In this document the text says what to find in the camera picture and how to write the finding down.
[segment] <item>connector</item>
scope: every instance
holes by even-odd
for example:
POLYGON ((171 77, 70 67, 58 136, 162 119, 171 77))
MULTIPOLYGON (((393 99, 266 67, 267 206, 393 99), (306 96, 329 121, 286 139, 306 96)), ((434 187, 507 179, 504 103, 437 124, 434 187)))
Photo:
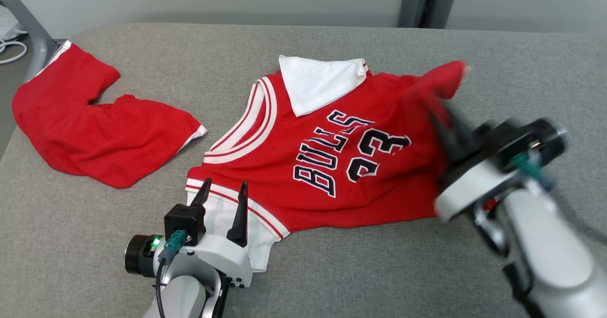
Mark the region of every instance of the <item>connector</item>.
POLYGON ((169 240, 165 243, 165 248, 158 254, 158 262, 162 259, 165 260, 165 264, 170 264, 175 258, 179 250, 186 244, 188 240, 188 234, 184 230, 175 231, 169 240))
POLYGON ((533 177, 546 192, 554 188, 554 180, 542 171, 540 165, 532 163, 527 153, 517 154, 510 162, 527 176, 533 177))

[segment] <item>red jersey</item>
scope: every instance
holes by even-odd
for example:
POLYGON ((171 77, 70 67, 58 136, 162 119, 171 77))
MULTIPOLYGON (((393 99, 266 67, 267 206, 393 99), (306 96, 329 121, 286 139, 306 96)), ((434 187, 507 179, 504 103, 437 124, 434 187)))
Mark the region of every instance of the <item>red jersey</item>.
POLYGON ((91 104, 119 72, 65 41, 13 98, 15 121, 50 167, 128 188, 206 133, 192 115, 125 94, 91 104))
POLYGON ((453 96, 465 67, 454 61, 419 77, 372 75, 363 63, 360 85, 299 116, 305 96, 289 92, 281 71, 270 74, 252 87, 240 121, 189 171, 190 199, 211 177, 211 195, 236 205, 247 181, 249 214, 276 241, 317 227, 433 217, 442 162, 424 101, 453 96))

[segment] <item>basketball jersey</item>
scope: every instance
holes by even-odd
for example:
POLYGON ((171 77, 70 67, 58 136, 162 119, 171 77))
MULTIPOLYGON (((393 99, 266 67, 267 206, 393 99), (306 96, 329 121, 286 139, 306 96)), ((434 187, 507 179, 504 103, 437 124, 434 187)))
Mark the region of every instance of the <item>basketball jersey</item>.
POLYGON ((421 77, 373 75, 362 59, 334 64, 281 57, 281 70, 253 85, 243 117, 188 173, 188 203, 212 178, 211 234, 231 227, 248 182, 255 271, 291 232, 435 216, 443 163, 426 103, 451 98, 466 64, 421 77))

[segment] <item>white cable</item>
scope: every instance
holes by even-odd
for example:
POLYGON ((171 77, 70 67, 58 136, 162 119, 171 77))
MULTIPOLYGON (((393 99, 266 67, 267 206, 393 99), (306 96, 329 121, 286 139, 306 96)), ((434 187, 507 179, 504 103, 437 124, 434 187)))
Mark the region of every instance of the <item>white cable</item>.
POLYGON ((28 46, 26 46, 23 42, 13 41, 13 42, 4 42, 3 39, 0 39, 0 53, 4 52, 4 49, 9 45, 20 45, 23 47, 23 52, 18 54, 17 56, 11 57, 10 59, 0 60, 0 64, 7 64, 13 61, 17 61, 18 59, 25 56, 26 52, 28 52, 28 46))

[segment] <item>white collar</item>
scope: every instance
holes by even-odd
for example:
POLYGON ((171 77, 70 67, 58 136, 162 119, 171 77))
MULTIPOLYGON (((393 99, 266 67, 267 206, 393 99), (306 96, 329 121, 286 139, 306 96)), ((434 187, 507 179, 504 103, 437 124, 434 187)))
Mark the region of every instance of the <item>white collar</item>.
POLYGON ((278 61, 296 117, 340 99, 367 78, 364 59, 323 62, 280 55, 278 61))

